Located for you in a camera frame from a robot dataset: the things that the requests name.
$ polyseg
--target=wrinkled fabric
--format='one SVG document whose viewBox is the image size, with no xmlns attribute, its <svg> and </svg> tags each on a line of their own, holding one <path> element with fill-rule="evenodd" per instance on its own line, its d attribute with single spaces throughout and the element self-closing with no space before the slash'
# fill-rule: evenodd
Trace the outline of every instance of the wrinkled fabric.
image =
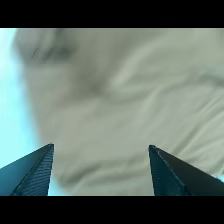
<svg viewBox="0 0 224 224">
<path fill-rule="evenodd" d="M 150 144 L 223 174 L 222 29 L 64 29 L 60 41 L 55 32 L 20 29 L 15 44 L 69 194 L 153 195 Z M 54 46 L 70 52 L 56 57 Z"/>
</svg>

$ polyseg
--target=light blue surface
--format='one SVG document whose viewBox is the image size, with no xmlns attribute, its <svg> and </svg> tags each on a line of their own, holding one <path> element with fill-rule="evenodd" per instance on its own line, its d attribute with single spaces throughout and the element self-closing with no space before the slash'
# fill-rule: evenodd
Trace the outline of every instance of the light blue surface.
<svg viewBox="0 0 224 224">
<path fill-rule="evenodd" d="M 15 32 L 0 28 L 0 168 L 41 147 L 21 63 L 11 49 Z M 52 178 L 50 195 L 64 195 Z"/>
</svg>

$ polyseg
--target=fabric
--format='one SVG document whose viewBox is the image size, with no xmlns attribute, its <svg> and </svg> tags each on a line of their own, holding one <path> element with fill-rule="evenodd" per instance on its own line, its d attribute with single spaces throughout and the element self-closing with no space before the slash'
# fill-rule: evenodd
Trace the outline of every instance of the fabric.
<svg viewBox="0 0 224 224">
<path fill-rule="evenodd" d="M 223 175 L 222 29 L 56 33 L 20 29 L 15 44 L 43 145 L 55 144 L 53 174 L 69 194 L 153 195 L 150 144 Z"/>
</svg>

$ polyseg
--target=beige cloth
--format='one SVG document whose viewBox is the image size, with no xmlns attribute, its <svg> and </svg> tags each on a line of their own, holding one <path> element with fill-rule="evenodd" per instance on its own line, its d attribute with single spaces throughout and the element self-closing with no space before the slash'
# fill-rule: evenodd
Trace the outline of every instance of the beige cloth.
<svg viewBox="0 0 224 224">
<path fill-rule="evenodd" d="M 35 31 L 45 32 L 40 54 L 52 46 L 51 31 Z M 17 35 L 21 55 L 38 42 L 27 32 L 33 31 Z M 149 144 L 223 174 L 222 29 L 64 32 L 71 57 L 26 60 L 24 74 L 42 142 L 55 144 L 53 171 L 66 191 L 153 195 Z"/>
</svg>

